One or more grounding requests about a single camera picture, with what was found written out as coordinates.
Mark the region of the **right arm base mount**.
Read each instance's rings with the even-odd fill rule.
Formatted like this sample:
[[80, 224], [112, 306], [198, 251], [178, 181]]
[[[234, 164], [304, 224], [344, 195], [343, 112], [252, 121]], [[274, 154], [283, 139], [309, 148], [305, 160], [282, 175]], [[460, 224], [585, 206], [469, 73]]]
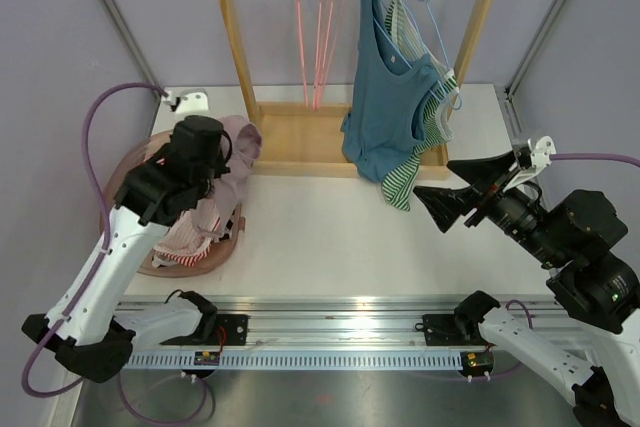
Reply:
[[499, 346], [506, 342], [508, 332], [499, 332], [485, 325], [484, 317], [465, 314], [425, 314], [414, 324], [414, 330], [424, 336], [429, 347]]

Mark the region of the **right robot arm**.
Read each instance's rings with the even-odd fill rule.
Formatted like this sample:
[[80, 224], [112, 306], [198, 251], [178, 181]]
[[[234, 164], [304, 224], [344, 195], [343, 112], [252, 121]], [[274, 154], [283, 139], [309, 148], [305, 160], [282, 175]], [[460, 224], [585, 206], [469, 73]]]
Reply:
[[521, 191], [554, 156], [524, 149], [456, 160], [448, 169], [462, 189], [417, 186], [413, 192], [441, 232], [459, 219], [488, 220], [550, 274], [556, 302], [589, 338], [591, 364], [519, 323], [489, 294], [476, 291], [454, 310], [456, 336], [508, 351], [554, 387], [583, 426], [639, 423], [639, 278], [612, 253], [628, 233], [601, 191], [578, 189], [552, 210]]

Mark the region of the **red white striped tank top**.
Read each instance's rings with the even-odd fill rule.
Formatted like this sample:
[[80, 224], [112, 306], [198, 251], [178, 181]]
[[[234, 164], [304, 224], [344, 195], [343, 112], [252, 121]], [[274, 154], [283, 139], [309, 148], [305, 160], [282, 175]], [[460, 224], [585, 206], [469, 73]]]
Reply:
[[151, 265], [154, 268], [193, 266], [206, 257], [211, 244], [219, 239], [215, 234], [219, 227], [216, 208], [209, 214], [188, 211], [154, 247]]

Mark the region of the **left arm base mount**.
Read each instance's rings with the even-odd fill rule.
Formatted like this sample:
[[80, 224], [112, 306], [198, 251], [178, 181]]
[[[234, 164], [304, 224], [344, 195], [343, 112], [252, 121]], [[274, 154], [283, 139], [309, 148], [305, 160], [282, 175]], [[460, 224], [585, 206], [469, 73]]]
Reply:
[[194, 333], [174, 337], [161, 342], [168, 346], [214, 346], [220, 341], [224, 346], [244, 346], [249, 317], [245, 314], [218, 313], [214, 320], [201, 323]]

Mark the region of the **dusty pink tank top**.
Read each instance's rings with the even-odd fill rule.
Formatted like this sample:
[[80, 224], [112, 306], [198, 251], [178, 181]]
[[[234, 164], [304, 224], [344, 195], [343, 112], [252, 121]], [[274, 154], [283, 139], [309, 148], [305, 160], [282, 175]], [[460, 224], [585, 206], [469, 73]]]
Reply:
[[192, 225], [205, 237], [224, 235], [227, 222], [248, 195], [248, 179], [262, 149], [262, 136], [256, 125], [241, 115], [220, 117], [231, 147], [221, 146], [224, 155], [231, 151], [227, 162], [230, 172], [214, 179], [211, 193], [198, 203], [193, 212]]

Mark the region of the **pink wire hanger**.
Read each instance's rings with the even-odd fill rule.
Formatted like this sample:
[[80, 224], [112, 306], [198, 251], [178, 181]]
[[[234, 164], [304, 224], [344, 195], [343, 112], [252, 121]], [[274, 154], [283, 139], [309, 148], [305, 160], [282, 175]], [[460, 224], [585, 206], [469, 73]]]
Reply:
[[341, 8], [337, 8], [336, 5], [337, 5], [337, 0], [334, 0], [333, 18], [332, 18], [331, 31], [330, 31], [329, 44], [328, 44], [326, 81], [325, 81], [325, 85], [324, 85], [324, 87], [322, 89], [322, 102], [323, 102], [324, 92], [325, 92], [325, 88], [326, 88], [328, 77], [329, 77], [329, 73], [330, 73], [333, 53], [334, 53], [334, 50], [335, 50], [335, 44], [337, 42], [337, 37], [338, 37], [338, 33], [339, 33], [339, 25], [340, 25], [340, 21], [341, 21]]
[[304, 96], [304, 104], [305, 106], [309, 106], [309, 90], [308, 90], [308, 81], [307, 81], [307, 72], [306, 72], [306, 57], [305, 57], [305, 46], [304, 46], [304, 27], [303, 27], [303, 19], [302, 19], [302, 4], [301, 0], [295, 0], [296, 5], [296, 22], [297, 22], [297, 37], [298, 37], [298, 49], [299, 49], [299, 61], [300, 61], [300, 71], [301, 71], [301, 80], [302, 80], [302, 89]]
[[318, 0], [315, 77], [312, 109], [317, 111], [322, 103], [322, 89], [326, 81], [328, 44], [333, 18], [334, 0]]

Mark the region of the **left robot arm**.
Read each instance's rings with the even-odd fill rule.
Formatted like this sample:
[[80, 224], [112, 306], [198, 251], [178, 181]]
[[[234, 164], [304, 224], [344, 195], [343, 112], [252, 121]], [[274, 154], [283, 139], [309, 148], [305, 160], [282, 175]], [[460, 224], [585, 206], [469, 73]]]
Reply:
[[38, 351], [47, 349], [68, 371], [103, 383], [137, 350], [173, 340], [203, 345], [214, 337], [217, 308], [193, 291], [133, 316], [115, 310], [170, 227], [228, 173], [231, 152], [221, 122], [190, 115], [126, 174], [103, 234], [72, 285], [48, 312], [32, 314], [22, 325]]

